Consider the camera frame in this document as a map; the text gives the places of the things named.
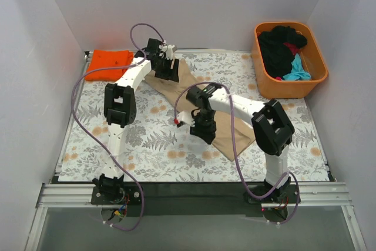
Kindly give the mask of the beige t shirt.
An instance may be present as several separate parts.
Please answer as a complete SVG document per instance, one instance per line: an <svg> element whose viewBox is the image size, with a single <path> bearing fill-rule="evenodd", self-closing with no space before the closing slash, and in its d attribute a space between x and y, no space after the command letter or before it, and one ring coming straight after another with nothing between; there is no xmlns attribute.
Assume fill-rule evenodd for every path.
<svg viewBox="0 0 376 251"><path fill-rule="evenodd" d="M233 161L230 115L210 108L208 101L202 99L200 94L202 86L194 86L183 93L186 88L199 82L184 59L179 61L178 76L178 82L167 81L155 77L155 73L151 72L145 81L173 106L176 105L178 112L186 111L189 117L195 119L195 126L190 129L192 135L213 145L228 160Z"/></svg>

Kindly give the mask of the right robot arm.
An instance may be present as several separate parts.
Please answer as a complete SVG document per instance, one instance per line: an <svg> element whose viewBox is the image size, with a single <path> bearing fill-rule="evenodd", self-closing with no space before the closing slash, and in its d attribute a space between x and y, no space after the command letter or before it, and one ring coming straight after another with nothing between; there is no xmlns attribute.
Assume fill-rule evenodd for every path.
<svg viewBox="0 0 376 251"><path fill-rule="evenodd" d="M210 82L200 89L194 84L185 91L186 99L195 109L175 114L175 124L189 125L190 134L211 144L216 136L214 116L217 112L230 115L230 130L234 131L234 120L239 118L249 124L254 132L256 144L264 152L266 176L261 186L246 191L255 200L282 201L287 196L291 177L287 154L294 126L279 101L254 101L230 94L222 84Z"/></svg>

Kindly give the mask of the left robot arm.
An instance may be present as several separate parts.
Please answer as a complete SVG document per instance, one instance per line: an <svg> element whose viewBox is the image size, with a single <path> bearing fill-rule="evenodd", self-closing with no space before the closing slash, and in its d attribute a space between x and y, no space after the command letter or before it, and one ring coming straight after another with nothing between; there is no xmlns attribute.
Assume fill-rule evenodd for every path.
<svg viewBox="0 0 376 251"><path fill-rule="evenodd" d="M179 81L179 60L175 58L175 45L150 38L147 46L134 56L129 69L115 83L105 86L104 116L108 123L109 140L106 148L110 152L109 161L101 175L93 180L98 189L97 195L107 202L124 202L123 166L119 163L124 152L126 127L136 119L135 92L142 80L151 71L155 77L167 81Z"/></svg>

